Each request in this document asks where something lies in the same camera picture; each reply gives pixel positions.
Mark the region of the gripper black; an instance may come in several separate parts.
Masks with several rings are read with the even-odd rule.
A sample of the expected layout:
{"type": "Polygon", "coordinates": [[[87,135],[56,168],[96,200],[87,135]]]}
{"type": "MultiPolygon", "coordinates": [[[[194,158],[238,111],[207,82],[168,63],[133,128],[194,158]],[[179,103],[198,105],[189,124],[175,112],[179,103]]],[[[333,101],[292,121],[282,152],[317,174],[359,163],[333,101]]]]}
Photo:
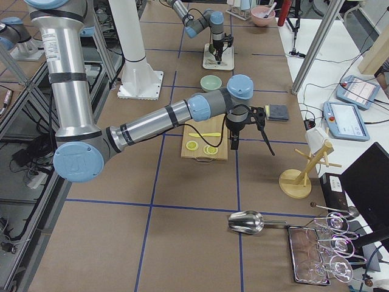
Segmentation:
{"type": "Polygon", "coordinates": [[[235,108],[226,117],[226,126],[230,130],[230,149],[238,150],[239,148],[239,132],[245,127],[245,121],[248,118],[247,108],[235,108]]]}
{"type": "Polygon", "coordinates": [[[215,61],[219,64],[222,61],[222,53],[224,50],[225,33],[212,34],[212,54],[215,56],[215,61]]]}

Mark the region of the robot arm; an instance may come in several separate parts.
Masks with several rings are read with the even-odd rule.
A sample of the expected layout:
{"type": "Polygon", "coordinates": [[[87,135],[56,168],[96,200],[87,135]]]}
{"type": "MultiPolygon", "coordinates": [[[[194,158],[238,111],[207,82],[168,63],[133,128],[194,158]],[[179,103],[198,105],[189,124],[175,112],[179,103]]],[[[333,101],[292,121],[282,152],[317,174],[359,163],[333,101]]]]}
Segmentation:
{"type": "Polygon", "coordinates": [[[55,171],[73,183],[96,178],[104,165],[125,147],[152,139],[188,120],[208,120],[220,114],[234,118],[247,106],[253,81],[234,75],[226,86],[146,113],[145,102],[159,97],[163,72],[147,62],[134,1],[111,1],[109,6],[124,54],[119,89],[122,110],[134,119],[117,127],[99,128],[94,120],[84,68],[80,34],[92,10],[87,1],[28,1],[32,23],[40,30],[60,127],[53,156],[55,171]]]}
{"type": "Polygon", "coordinates": [[[196,19],[184,6],[182,1],[167,1],[167,5],[180,17],[185,27],[185,32],[190,38],[194,38],[207,28],[210,29],[212,42],[209,44],[208,51],[214,56],[217,64],[220,64],[224,51],[224,43],[228,43],[227,47],[232,45],[230,35],[224,32],[223,12],[207,9],[196,19]]]}

